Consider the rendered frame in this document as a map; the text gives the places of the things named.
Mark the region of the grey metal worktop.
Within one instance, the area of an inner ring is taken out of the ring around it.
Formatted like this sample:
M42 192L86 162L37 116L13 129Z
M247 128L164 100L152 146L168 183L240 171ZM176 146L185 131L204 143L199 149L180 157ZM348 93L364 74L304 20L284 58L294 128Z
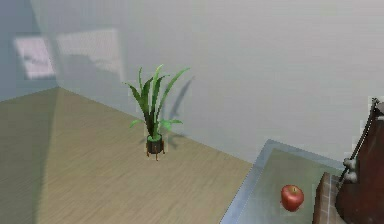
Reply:
M219 224L312 224L316 188L324 173L340 175L340 161L267 140ZM281 205L281 189L296 185L304 202Z

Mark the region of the brown tiled block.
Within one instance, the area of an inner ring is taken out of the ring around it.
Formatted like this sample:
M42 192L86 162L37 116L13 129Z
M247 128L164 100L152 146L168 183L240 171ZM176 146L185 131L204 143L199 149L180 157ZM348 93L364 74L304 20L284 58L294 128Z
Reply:
M338 177L325 172L316 188L312 224L346 224L335 207Z

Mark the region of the red apple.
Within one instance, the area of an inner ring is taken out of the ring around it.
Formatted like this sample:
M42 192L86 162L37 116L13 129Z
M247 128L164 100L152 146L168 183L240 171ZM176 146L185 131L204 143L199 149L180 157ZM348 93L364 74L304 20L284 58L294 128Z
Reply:
M304 193L296 185L285 185L281 189L281 204L290 212L295 212L304 202Z

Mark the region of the green house plant black pot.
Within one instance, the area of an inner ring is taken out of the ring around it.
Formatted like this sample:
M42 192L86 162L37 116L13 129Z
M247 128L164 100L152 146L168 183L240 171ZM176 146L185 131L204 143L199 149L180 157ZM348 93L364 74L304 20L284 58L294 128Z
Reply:
M151 154L154 154L155 159L158 159L160 153L165 153L165 143L160 130L165 128L167 131L170 131L173 124L182 124L182 121L178 119L161 119L160 112L176 81L188 71L188 68L184 68L176 73L166 85L163 95L160 95L162 81L166 78L166 75L160 75L162 67L163 65L159 65L154 75L145 83L142 81L143 68L140 68L138 72L138 87L129 82L124 82L124 85L129 87L143 114L143 118L132 121L130 127L134 127L138 123L145 124L148 132L145 140L146 156L149 157Z

